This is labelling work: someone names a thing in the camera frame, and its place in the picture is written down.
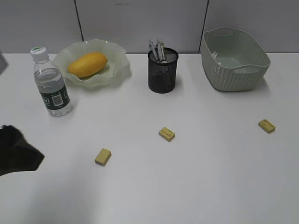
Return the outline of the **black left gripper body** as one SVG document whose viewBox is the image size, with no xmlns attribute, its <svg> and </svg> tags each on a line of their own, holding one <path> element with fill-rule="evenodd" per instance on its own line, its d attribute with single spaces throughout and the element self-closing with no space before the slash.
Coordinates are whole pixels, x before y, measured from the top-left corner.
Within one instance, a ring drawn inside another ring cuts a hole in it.
<svg viewBox="0 0 299 224">
<path fill-rule="evenodd" d="M 0 128 L 0 175 L 36 171 L 44 155 L 29 144 L 20 130 L 12 125 Z"/>
</svg>

